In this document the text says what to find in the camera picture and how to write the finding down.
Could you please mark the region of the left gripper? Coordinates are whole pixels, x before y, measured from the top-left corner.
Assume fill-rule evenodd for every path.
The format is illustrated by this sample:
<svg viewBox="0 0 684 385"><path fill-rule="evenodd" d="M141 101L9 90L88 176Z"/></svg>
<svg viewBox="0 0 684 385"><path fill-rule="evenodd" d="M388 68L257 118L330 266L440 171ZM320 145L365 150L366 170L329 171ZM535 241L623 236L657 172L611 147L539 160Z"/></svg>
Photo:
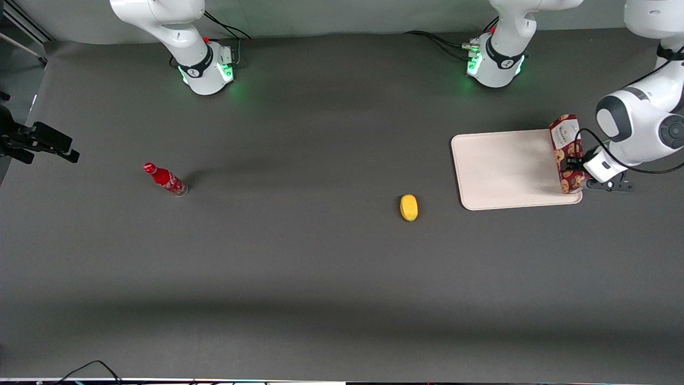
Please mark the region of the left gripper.
<svg viewBox="0 0 684 385"><path fill-rule="evenodd" d="M566 172L586 171L592 179L586 181L586 188L606 192L631 193L635 189L629 181L611 180L627 171L608 154L605 149L595 147L584 156L566 156Z"/></svg>

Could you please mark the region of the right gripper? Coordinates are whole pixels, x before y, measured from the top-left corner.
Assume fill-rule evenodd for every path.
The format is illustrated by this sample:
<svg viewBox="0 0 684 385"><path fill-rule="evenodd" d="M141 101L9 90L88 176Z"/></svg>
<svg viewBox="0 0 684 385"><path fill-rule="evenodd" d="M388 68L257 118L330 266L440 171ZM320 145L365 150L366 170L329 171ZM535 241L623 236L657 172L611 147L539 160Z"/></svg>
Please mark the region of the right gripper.
<svg viewBox="0 0 684 385"><path fill-rule="evenodd" d="M1 157L32 163L35 155L30 149L34 141L69 163L79 161L80 153L72 149L73 139L70 136L39 121L34 122L33 126L19 124L10 110L1 105Z"/></svg>

